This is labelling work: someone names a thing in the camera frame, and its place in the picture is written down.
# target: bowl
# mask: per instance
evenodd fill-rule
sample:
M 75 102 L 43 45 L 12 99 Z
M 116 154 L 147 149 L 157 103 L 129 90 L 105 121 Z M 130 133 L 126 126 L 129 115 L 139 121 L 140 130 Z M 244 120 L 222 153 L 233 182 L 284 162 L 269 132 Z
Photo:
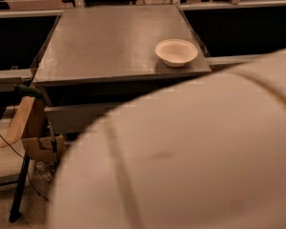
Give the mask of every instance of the bowl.
M 180 39 L 170 39 L 156 45 L 155 54 L 161 58 L 166 65 L 177 68 L 194 60 L 198 55 L 198 51 L 196 46 L 191 42 Z

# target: blurry white object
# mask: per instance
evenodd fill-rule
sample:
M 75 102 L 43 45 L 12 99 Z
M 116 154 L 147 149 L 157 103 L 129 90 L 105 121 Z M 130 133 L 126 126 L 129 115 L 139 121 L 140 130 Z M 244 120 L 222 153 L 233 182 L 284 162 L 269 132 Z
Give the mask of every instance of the blurry white object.
M 171 67 L 182 67 L 198 56 L 195 45 L 179 39 L 170 39 L 160 42 L 155 47 L 155 54 Z
M 52 194 L 53 229 L 286 228 L 286 54 L 111 111 Z

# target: gray table surface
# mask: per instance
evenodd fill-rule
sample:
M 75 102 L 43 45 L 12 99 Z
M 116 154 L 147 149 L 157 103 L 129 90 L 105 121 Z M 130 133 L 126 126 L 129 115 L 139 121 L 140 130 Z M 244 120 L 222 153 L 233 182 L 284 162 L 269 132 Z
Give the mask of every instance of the gray table surface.
M 166 66 L 154 52 L 159 42 L 173 38 L 188 40 L 198 48 L 198 57 L 179 69 Z M 176 6 L 96 7 L 63 12 L 33 82 L 44 87 L 210 71 Z

